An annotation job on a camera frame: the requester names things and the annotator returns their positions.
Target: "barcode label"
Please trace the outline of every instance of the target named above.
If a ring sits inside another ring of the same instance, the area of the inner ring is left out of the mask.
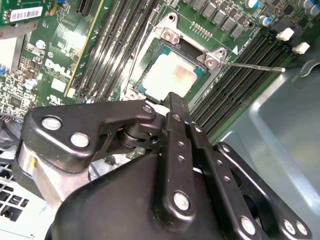
[[[37,6],[26,9],[12,10],[10,15],[10,22],[39,17],[42,14],[42,9],[42,6]]]

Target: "capacitor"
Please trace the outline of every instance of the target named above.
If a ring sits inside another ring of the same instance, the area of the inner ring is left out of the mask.
[[[37,86],[38,82],[34,78],[27,79],[24,83],[24,87],[28,90],[32,90],[35,86]]]
[[[310,9],[315,3],[315,0],[299,0],[298,6],[302,9]]]
[[[245,6],[249,9],[254,9],[258,7],[259,0],[245,0]]]
[[[306,9],[305,13],[311,16],[317,16],[320,13],[320,4],[315,4],[311,8]]]
[[[268,27],[272,22],[272,19],[268,16],[262,15],[259,17],[259,23],[264,26],[264,27]]]

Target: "white label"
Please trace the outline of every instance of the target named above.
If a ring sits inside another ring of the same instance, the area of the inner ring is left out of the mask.
[[[39,17],[42,15],[42,10],[42,6],[12,10],[10,14],[10,22]]]
[[[67,84],[64,83],[63,81],[60,81],[59,79],[54,78],[51,83],[51,88],[63,93],[65,91],[66,85]]]

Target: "motherboard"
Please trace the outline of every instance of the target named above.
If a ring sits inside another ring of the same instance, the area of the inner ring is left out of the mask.
[[[311,0],[0,2],[2,116],[175,92],[212,142],[279,74],[222,63],[286,67],[320,29]]]

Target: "gray metal panel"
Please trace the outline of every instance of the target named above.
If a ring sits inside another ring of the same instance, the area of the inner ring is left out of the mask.
[[[281,74],[219,140],[305,221],[313,239],[320,239],[320,70],[301,79],[298,74],[299,69]]]

